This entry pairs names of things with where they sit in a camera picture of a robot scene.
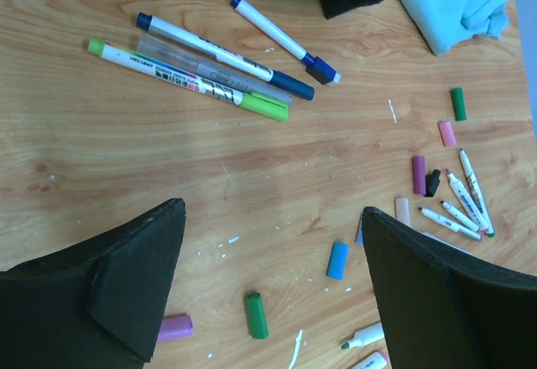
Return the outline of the purple pen cap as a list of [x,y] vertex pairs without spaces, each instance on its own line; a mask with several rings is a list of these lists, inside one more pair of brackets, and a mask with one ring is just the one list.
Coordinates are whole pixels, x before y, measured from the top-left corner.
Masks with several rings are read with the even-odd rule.
[[426,193],[426,162],[423,155],[414,155],[411,159],[414,193],[425,195]]

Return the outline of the black pen cap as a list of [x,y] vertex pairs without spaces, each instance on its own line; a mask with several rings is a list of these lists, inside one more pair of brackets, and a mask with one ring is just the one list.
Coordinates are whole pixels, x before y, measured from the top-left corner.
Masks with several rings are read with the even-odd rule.
[[425,197],[434,197],[441,183],[441,171],[433,169],[425,175]]

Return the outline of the pink cap marker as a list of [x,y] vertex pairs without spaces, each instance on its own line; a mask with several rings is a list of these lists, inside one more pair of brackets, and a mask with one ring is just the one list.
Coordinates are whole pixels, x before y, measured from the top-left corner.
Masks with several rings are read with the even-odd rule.
[[466,189],[465,185],[449,169],[446,170],[446,175],[452,192],[461,203],[469,218],[478,226],[480,231],[487,230],[487,220],[482,216],[482,213],[477,208],[476,203],[473,201],[473,198]]

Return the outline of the clear cap grey pen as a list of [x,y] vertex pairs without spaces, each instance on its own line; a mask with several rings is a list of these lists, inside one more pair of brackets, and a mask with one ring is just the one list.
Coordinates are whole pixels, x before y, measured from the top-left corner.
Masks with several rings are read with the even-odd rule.
[[199,55],[195,55],[190,51],[182,50],[153,35],[142,34],[138,41],[137,51],[165,64],[200,75],[205,79],[229,86],[232,89],[248,93],[257,92],[281,101],[289,107],[294,104],[292,96],[287,92],[281,91],[262,81],[257,81],[249,75],[244,75]]

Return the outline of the pink pen cap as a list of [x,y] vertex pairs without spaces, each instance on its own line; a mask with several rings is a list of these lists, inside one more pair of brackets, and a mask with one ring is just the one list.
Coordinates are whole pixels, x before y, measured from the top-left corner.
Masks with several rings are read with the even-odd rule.
[[456,135],[449,120],[438,122],[438,128],[441,135],[441,141],[445,147],[453,147],[457,145]]

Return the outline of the black cap marker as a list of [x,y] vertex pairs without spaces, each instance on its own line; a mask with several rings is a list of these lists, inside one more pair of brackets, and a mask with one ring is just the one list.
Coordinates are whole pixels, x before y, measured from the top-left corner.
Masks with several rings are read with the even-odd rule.
[[476,224],[471,218],[469,218],[461,210],[457,209],[451,202],[442,200],[441,206],[450,216],[452,216],[457,221],[459,221],[467,229],[474,231],[474,232],[480,231],[479,225]]

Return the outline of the green tip grey marker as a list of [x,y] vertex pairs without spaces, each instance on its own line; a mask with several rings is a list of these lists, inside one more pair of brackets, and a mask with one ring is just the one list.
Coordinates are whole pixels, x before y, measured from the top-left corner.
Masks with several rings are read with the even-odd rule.
[[152,76],[157,80],[168,82],[189,91],[212,96],[220,101],[225,101],[278,122],[287,121],[289,118],[289,107],[281,101],[257,92],[247,93],[232,89],[147,55],[116,47],[104,39],[89,39],[87,51],[102,60]]

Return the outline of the green pen cap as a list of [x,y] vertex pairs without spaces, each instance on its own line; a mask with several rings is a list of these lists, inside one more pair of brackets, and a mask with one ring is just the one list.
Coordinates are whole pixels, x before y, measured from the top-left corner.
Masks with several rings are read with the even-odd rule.
[[251,292],[246,295],[244,301],[250,335],[256,340],[268,339],[269,327],[264,312],[261,294],[258,292]]
[[451,89],[451,101],[455,119],[458,122],[466,121],[467,113],[465,107],[465,99],[463,89],[461,87]]

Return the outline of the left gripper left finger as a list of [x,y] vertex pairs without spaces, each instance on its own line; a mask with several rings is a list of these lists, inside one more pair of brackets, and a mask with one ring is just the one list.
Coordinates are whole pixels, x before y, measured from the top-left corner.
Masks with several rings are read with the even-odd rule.
[[154,354],[185,202],[3,271],[4,368],[141,368]]

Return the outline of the magenta pen cap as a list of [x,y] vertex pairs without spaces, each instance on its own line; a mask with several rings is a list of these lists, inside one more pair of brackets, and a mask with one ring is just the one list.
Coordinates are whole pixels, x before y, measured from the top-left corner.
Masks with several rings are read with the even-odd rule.
[[194,323],[188,314],[163,318],[157,341],[186,338],[194,334]]

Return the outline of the magenta cap marker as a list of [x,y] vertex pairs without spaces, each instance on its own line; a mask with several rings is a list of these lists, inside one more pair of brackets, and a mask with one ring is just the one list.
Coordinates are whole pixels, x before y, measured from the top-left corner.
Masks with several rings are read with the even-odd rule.
[[351,369],[384,369],[388,364],[389,358],[382,351],[375,351],[351,366]]

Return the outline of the lavender pen cap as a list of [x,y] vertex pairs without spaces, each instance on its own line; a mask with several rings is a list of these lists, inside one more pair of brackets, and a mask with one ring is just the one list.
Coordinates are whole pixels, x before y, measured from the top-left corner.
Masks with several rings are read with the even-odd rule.
[[363,245],[363,237],[362,237],[362,220],[363,220],[363,214],[360,215],[358,225],[357,225],[357,234],[355,238],[355,243],[359,246]]

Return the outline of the small salmon pen cap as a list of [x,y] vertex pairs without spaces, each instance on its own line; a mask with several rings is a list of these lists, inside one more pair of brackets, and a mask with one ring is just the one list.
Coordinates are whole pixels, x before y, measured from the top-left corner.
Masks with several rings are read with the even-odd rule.
[[394,199],[396,219],[408,227],[412,227],[409,200],[404,197]]

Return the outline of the bright blue pen cap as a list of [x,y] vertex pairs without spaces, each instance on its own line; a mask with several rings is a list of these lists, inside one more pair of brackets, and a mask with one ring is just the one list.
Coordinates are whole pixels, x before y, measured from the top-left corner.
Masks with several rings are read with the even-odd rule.
[[349,253],[349,246],[343,242],[334,242],[328,261],[326,276],[335,280],[343,280]]

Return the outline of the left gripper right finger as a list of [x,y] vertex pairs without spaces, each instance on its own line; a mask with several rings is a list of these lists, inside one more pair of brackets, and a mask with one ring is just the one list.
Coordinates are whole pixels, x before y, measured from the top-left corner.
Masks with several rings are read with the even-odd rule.
[[536,278],[433,240],[380,209],[362,239],[394,368],[534,368]]

